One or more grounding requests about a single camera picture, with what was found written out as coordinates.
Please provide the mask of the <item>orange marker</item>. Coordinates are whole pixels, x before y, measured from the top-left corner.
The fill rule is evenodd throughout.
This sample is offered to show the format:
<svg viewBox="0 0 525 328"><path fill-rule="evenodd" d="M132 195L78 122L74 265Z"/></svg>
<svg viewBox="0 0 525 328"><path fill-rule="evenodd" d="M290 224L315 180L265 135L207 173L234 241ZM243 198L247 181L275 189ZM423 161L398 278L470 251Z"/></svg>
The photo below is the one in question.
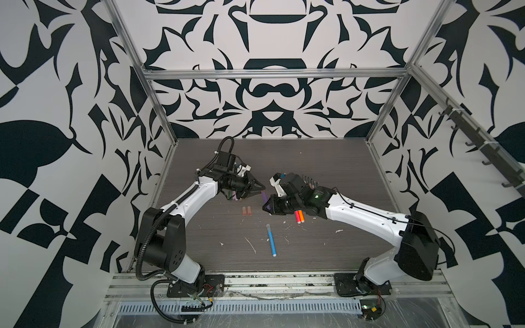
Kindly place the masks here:
<svg viewBox="0 0 525 328"><path fill-rule="evenodd" d="M301 210L299 210L298 213L299 213L299 219L300 219L300 221L301 221L302 223L304 223L304 222L305 222L305 218L304 218L304 214L303 214L303 212L302 212Z"/></svg>

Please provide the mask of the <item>pink pen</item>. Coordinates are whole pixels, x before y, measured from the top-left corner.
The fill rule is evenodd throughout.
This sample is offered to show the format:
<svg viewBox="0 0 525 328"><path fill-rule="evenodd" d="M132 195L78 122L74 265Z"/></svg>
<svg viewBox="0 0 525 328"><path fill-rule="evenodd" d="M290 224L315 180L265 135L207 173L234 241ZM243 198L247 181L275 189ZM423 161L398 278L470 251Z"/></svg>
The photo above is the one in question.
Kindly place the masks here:
<svg viewBox="0 0 525 328"><path fill-rule="evenodd" d="M304 176L304 175L303 175L302 178L303 178L303 181L304 181L306 184L308 184L308 185L310 185L310 186L313 186L314 188L316 188L316 187L319 185L318 182L317 182L315 179L313 179L313 178L311 178L311 177L309 177L309 176Z"/></svg>

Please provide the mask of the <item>purple marker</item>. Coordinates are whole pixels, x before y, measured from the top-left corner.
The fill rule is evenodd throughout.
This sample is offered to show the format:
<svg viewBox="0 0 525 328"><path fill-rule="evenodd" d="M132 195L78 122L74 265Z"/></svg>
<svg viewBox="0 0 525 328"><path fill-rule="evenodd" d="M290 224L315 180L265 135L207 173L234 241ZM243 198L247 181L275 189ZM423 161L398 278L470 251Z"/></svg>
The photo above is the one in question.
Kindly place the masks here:
<svg viewBox="0 0 525 328"><path fill-rule="evenodd" d="M265 192L265 191L262 191L262 192L261 192L261 195L262 195L262 198L263 198L264 203L268 202L268 199L269 199L269 198L268 198L266 192Z"/></svg>

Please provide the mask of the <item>blue marker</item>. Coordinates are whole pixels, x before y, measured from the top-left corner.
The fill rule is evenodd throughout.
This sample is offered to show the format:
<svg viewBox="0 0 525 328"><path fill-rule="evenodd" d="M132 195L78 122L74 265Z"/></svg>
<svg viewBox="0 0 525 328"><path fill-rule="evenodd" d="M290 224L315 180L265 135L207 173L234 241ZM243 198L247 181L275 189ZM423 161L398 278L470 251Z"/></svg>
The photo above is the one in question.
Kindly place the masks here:
<svg viewBox="0 0 525 328"><path fill-rule="evenodd" d="M273 238L273 232L272 232L271 225L270 224L266 224L266 229L267 229L269 244L270 244L271 251L272 251L272 256L275 258L278 254L277 254L277 250L276 250L275 241L274 241L274 238Z"/></svg>

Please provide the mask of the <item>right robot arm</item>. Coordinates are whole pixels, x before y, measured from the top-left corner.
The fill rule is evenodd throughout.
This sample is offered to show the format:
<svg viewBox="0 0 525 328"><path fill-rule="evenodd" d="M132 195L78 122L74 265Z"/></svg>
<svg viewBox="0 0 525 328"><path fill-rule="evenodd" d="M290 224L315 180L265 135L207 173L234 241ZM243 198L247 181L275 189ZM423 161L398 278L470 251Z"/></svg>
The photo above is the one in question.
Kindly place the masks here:
<svg viewBox="0 0 525 328"><path fill-rule="evenodd" d="M427 217L381 210L343 195L336 187L323 187L306 177L277 173L269 180L276 190L263 209L272 215L303 211L307 215L348 224L391 245L391 250L363 260L354 281L381 286L410 276L430 281L438 266L440 241Z"/></svg>

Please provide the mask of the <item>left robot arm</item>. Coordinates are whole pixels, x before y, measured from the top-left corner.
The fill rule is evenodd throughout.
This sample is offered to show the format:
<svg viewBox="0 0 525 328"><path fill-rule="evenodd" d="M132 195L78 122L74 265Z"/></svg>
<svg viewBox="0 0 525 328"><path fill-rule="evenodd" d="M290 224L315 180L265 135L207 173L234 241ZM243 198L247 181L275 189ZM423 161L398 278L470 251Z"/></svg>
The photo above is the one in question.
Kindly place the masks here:
<svg viewBox="0 0 525 328"><path fill-rule="evenodd" d="M251 172L239 176L234 172L202 170L178 198L144 213L135 244L135 277L139 281L157 275L186 284L201 279L205 270L186 252L186 226L209 200L225 190L243 199L265 191L265 185Z"/></svg>

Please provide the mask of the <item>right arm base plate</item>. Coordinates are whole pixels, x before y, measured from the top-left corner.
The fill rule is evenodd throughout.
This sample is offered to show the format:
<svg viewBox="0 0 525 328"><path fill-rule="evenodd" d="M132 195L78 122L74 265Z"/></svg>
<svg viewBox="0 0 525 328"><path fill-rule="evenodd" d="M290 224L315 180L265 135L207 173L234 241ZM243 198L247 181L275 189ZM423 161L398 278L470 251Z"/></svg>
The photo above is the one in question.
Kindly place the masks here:
<svg viewBox="0 0 525 328"><path fill-rule="evenodd" d="M340 297L365 296L371 292L370 286L358 273L335 273L334 284Z"/></svg>

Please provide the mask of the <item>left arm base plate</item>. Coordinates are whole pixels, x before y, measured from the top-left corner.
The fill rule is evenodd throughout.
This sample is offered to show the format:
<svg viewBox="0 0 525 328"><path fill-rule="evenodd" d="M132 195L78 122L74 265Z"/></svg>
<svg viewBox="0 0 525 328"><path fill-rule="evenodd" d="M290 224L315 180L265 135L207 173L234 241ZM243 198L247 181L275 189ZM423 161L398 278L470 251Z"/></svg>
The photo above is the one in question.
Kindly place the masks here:
<svg viewBox="0 0 525 328"><path fill-rule="evenodd" d="M168 287L168 298L183 298L197 294L199 297L214 297L224 292L225 275L200 274L197 280L190 284L184 281L171 283Z"/></svg>

